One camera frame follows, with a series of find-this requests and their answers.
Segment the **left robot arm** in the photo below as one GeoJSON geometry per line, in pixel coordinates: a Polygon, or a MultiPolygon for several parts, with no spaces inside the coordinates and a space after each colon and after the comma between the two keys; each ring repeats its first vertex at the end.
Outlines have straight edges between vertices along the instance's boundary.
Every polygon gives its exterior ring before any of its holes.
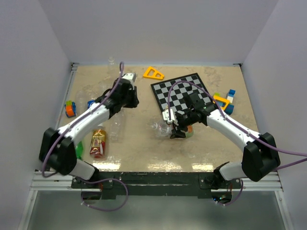
{"type": "Polygon", "coordinates": [[[43,163],[41,171],[50,167],[62,175],[82,178],[82,182],[89,188],[96,187],[99,184],[98,169],[78,159],[75,146],[121,108],[138,106],[135,79],[135,74],[123,75],[114,83],[110,92],[98,97],[79,117],[58,129],[48,128],[43,134],[39,153],[43,163]]]}

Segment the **grapefruit tea bottle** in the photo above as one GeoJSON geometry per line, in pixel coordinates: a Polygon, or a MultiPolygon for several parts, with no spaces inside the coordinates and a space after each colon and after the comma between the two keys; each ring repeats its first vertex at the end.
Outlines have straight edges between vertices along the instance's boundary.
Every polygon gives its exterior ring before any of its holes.
{"type": "MultiPolygon", "coordinates": [[[[153,130],[157,138],[170,138],[173,131],[173,126],[166,124],[164,121],[151,122],[149,129],[153,130]]],[[[187,131],[183,131],[184,138],[190,138],[194,135],[194,129],[192,126],[188,126],[187,131]]]]}

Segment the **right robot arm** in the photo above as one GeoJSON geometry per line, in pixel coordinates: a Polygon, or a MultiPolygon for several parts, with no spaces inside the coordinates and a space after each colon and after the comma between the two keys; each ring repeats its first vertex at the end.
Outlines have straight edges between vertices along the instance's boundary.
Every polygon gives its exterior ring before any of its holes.
{"type": "Polygon", "coordinates": [[[225,188],[233,179],[248,178],[258,182],[277,169],[281,162],[274,137],[253,131],[220,110],[217,104],[205,102],[197,93],[184,97],[187,106],[182,113],[171,108],[163,112],[164,120],[173,126],[171,138],[184,138],[188,126],[202,123],[232,141],[243,153],[242,161],[226,162],[213,171],[214,184],[225,188]]]}

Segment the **clear Pocari bottle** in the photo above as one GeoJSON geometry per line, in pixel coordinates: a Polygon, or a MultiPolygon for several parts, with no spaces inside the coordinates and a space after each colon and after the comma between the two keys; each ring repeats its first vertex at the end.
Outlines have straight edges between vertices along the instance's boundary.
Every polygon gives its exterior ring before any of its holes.
{"type": "Polygon", "coordinates": [[[115,80],[119,76],[120,70],[119,65],[115,62],[115,59],[112,56],[108,58],[107,68],[108,77],[111,80],[115,80]]]}

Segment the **clear slim bottle white cap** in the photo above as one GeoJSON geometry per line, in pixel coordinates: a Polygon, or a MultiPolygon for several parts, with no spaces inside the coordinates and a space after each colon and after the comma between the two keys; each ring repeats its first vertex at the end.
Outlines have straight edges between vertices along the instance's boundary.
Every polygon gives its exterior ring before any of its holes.
{"type": "Polygon", "coordinates": [[[113,142],[119,141],[122,129],[124,127],[124,120],[125,120],[124,111],[116,113],[110,119],[111,123],[110,123],[109,137],[111,141],[113,142]]]}

